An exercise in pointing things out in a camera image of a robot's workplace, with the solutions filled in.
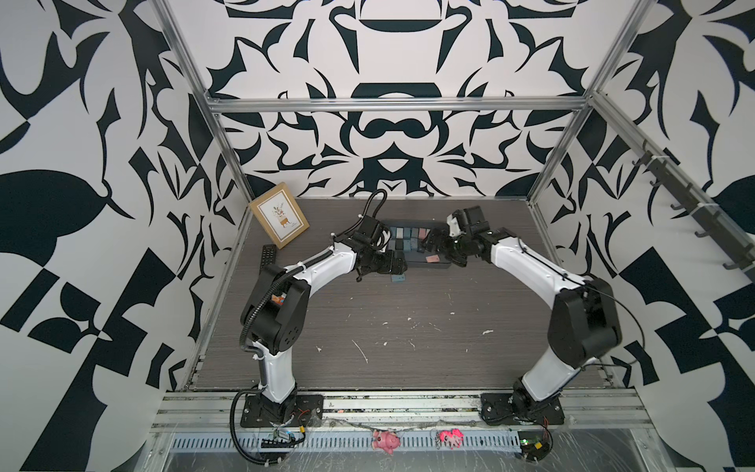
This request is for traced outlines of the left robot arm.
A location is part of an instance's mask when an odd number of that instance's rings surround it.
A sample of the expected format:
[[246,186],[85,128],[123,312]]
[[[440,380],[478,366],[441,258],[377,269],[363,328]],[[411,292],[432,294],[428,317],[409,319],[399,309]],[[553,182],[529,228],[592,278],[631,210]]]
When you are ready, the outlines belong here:
[[355,273],[402,275],[402,252],[389,249],[390,227],[361,216],[350,228],[331,236],[318,254],[287,267],[261,270],[241,315],[239,347],[261,363],[261,396],[275,407],[292,401],[297,384],[292,349],[303,332],[310,299],[332,281]]

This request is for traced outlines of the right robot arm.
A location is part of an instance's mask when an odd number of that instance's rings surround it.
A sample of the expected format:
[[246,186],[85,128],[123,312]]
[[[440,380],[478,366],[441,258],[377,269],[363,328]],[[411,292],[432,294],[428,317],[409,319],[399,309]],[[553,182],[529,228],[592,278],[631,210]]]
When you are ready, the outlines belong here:
[[548,261],[505,228],[491,229],[481,208],[457,210],[446,228],[433,229],[421,248],[458,267],[476,257],[513,275],[552,309],[548,348],[515,384],[517,412],[555,398],[582,370],[622,342],[613,289]]

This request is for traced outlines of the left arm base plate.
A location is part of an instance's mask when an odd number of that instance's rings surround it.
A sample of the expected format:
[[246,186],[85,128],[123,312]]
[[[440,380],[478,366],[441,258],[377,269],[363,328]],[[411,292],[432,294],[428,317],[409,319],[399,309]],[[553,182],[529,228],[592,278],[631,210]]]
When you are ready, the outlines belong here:
[[322,411],[322,395],[292,393],[283,403],[275,403],[262,393],[255,393],[245,399],[240,424],[243,428],[299,427],[310,422],[318,425]]

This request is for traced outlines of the dark grey storage tray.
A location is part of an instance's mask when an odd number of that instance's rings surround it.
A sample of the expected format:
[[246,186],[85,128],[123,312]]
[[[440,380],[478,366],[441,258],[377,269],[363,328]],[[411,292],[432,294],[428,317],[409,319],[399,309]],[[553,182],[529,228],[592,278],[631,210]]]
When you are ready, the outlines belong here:
[[[409,227],[409,228],[426,228],[427,230],[427,237],[433,230],[448,230],[448,226],[444,222],[436,221],[436,220],[416,220],[416,219],[386,219],[383,221],[385,225],[389,227],[389,230],[391,227]],[[437,267],[438,269],[449,269],[451,266],[451,261],[442,254],[439,254],[437,252],[431,252],[427,248],[423,246],[423,239],[416,238],[418,240],[418,251],[413,252],[411,251],[403,251],[403,239],[399,239],[397,237],[390,238],[389,241],[389,250],[391,251],[399,251],[404,254],[405,261],[408,265],[408,267],[424,267],[425,269],[428,269],[428,267]],[[432,256],[432,255],[438,255],[440,257],[440,261],[435,264],[430,264],[426,261],[426,257]]]

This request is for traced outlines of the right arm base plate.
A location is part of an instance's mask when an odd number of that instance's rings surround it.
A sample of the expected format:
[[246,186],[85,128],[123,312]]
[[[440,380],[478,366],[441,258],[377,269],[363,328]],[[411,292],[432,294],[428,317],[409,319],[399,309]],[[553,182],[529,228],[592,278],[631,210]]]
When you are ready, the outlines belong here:
[[489,426],[541,424],[563,425],[565,415],[560,394],[534,400],[526,391],[482,393],[480,416]]

